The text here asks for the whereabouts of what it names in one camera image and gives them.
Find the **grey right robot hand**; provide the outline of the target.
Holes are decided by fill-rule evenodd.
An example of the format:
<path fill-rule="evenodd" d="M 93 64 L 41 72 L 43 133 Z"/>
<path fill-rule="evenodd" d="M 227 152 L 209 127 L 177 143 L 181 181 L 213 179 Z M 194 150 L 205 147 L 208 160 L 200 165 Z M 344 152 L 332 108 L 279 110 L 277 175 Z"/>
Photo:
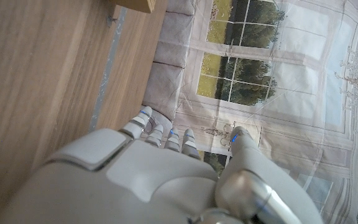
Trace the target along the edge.
<path fill-rule="evenodd" d="M 0 223 L 321 223 L 306 191 L 231 132 L 221 174 L 200 159 L 193 131 L 141 134 L 145 107 L 122 129 L 100 129 L 53 153 L 10 199 Z"/>

